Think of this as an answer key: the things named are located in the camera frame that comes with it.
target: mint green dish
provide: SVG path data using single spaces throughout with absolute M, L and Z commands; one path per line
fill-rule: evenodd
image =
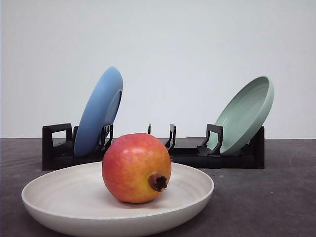
M 274 99 L 274 88 L 267 77 L 248 83 L 226 106 L 215 125 L 223 127 L 221 154 L 236 156 L 266 120 Z M 212 133 L 207 147 L 214 149 L 217 134 Z

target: dish rack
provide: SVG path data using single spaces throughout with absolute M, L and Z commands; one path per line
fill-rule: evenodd
M 96 143 L 96 150 L 84 157 L 74 156 L 74 144 L 78 126 L 72 130 L 70 123 L 44 126 L 42 128 L 42 169 L 56 170 L 74 165 L 102 161 L 106 150 L 110 147 L 113 139 L 113 124 L 103 126 L 100 139 Z M 59 145 L 53 145 L 52 134 L 66 131 L 66 141 Z M 217 145 L 212 150 L 207 147 L 211 132 L 218 134 Z M 223 144 L 223 127 L 207 124 L 206 137 L 202 144 L 191 148 L 176 147 L 176 126 L 170 125 L 169 139 L 165 143 L 171 161 L 185 164 L 195 168 L 242 168 L 264 169 L 265 168 L 265 144 L 264 127 L 262 126 L 255 136 L 244 145 L 238 156 L 221 155 Z

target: tabletop surface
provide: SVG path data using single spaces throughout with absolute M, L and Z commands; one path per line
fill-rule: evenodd
M 180 138 L 194 146 L 203 138 Z M 41 139 L 1 139 L 2 237 L 66 237 L 35 221 L 21 192 L 41 170 Z M 215 183 L 190 221 L 152 237 L 316 236 L 316 139 L 266 139 L 265 169 L 201 169 Z

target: plate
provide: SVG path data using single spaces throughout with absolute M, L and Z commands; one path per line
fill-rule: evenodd
M 115 67 L 108 68 L 96 84 L 82 114 L 74 154 L 82 157 L 98 148 L 103 126 L 113 124 L 123 91 L 123 80 Z
M 27 184 L 22 200 L 42 225 L 78 237 L 138 237 L 163 232 L 196 216 L 214 189 L 204 172 L 172 163 L 168 187 L 153 201 L 115 199 L 103 183 L 102 162 L 45 174 Z
M 274 99 L 274 88 L 267 77 L 248 83 L 226 106 L 215 125 L 223 127 L 221 154 L 238 155 L 266 120 Z M 212 134 L 207 147 L 214 149 L 217 134 Z

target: white backdrop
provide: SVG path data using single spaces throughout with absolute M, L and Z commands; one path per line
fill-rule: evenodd
M 103 72 L 124 91 L 114 136 L 205 135 L 249 81 L 268 76 L 267 138 L 316 138 L 314 0 L 3 0 L 1 137 L 78 125 Z

